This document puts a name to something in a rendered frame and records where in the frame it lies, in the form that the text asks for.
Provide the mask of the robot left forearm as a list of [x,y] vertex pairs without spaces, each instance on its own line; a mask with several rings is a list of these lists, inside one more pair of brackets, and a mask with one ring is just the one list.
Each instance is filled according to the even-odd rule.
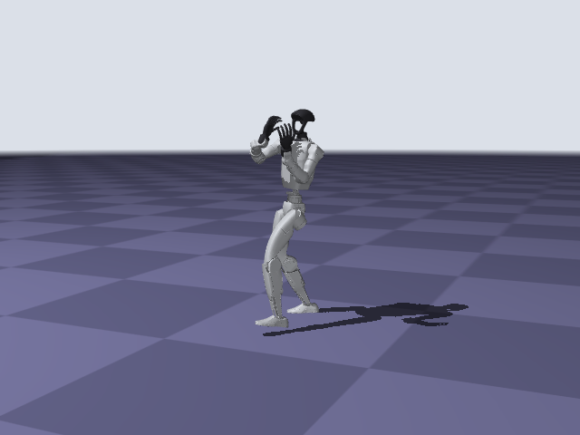
[[284,157],[282,157],[282,163],[286,165],[286,168],[289,170],[291,176],[295,176],[303,182],[308,180],[308,174],[302,170],[291,156],[291,150],[289,152],[284,152]]

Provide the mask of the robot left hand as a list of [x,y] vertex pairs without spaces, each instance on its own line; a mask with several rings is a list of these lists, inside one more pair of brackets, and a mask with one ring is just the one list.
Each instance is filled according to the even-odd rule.
[[288,132],[288,128],[285,125],[285,130],[286,130],[286,135],[285,135],[285,130],[283,128],[282,125],[280,125],[282,132],[283,132],[283,138],[282,138],[282,134],[281,131],[276,128],[278,130],[279,133],[279,137],[280,137],[280,144],[281,144],[281,156],[284,157],[284,152],[289,152],[291,150],[291,154],[292,154],[292,147],[290,145],[293,144],[293,140],[295,139],[295,129],[293,130],[293,136],[292,136],[292,128],[291,125],[288,123],[289,126],[289,132]]

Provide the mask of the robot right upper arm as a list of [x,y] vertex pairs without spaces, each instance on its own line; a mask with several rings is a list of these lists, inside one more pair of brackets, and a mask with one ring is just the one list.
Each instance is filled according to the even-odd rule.
[[257,164],[263,163],[266,159],[275,156],[278,153],[281,153],[281,144],[280,139],[276,140],[275,143],[269,145],[268,147],[262,150],[262,154],[258,158],[252,157],[253,161]]

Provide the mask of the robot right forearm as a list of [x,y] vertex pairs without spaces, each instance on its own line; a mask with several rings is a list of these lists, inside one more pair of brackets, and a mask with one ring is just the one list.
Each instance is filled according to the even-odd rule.
[[258,140],[253,140],[251,141],[250,145],[251,145],[251,150],[250,150],[250,155],[254,158],[258,158],[261,156],[262,154],[262,148],[265,148],[268,145],[268,140],[265,139],[263,143],[259,144]]

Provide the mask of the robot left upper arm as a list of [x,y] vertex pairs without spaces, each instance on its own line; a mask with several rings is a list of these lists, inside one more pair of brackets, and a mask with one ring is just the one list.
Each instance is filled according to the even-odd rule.
[[[324,151],[316,144],[311,144],[310,148],[308,149],[308,154],[308,158],[304,164],[304,171],[308,174],[309,180],[319,160],[324,156]],[[294,178],[297,183],[301,184],[305,184],[308,181],[307,180],[306,182],[303,182],[297,177]]]

